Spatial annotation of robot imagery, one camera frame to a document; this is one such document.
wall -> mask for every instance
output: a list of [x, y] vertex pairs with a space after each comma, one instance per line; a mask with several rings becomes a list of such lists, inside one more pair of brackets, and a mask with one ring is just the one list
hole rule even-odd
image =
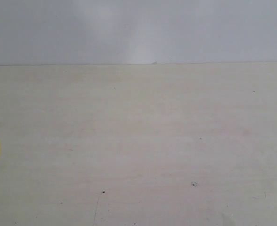
[[277, 0], [0, 0], [0, 65], [277, 61]]

white wall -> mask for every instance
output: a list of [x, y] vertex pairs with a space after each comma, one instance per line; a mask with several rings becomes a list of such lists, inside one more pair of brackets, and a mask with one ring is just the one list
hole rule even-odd
[[277, 61], [277, 0], [0, 0], [0, 65]]

wooden surface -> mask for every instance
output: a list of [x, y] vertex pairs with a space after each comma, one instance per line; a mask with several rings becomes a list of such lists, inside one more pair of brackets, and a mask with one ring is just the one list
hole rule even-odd
[[277, 226], [277, 63], [0, 66], [0, 139], [0, 226]]

table surface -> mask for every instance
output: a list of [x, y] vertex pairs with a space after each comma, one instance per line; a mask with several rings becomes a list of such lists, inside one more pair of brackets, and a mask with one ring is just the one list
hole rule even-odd
[[0, 226], [277, 226], [277, 62], [0, 66]]

